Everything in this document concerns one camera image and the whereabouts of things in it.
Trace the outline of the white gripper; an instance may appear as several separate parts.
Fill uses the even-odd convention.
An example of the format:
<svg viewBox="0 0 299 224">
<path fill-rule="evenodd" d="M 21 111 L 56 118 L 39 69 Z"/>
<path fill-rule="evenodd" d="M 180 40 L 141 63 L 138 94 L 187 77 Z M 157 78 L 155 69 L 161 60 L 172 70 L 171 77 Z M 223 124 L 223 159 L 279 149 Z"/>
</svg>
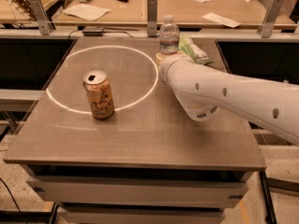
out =
<svg viewBox="0 0 299 224">
<path fill-rule="evenodd" d="M 177 53 L 168 56 L 166 54 L 158 52 L 155 58 L 157 67 L 160 67 L 160 75 L 162 77 L 162 80 L 166 84 L 169 84 L 168 77 L 170 76 L 173 69 L 178 68 L 181 65 L 194 64 L 193 59 L 183 53 Z"/>
</svg>

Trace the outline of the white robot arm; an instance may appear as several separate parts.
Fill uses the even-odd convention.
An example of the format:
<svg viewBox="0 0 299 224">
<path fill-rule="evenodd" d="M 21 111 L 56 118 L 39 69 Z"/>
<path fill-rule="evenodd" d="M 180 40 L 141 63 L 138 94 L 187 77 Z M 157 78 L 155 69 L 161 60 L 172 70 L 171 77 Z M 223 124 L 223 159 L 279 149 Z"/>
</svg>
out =
<svg viewBox="0 0 299 224">
<path fill-rule="evenodd" d="M 226 109 L 239 117 L 299 145 L 299 86 L 229 74 L 197 64 L 184 54 L 157 55 L 162 80 L 195 121 Z"/>
</svg>

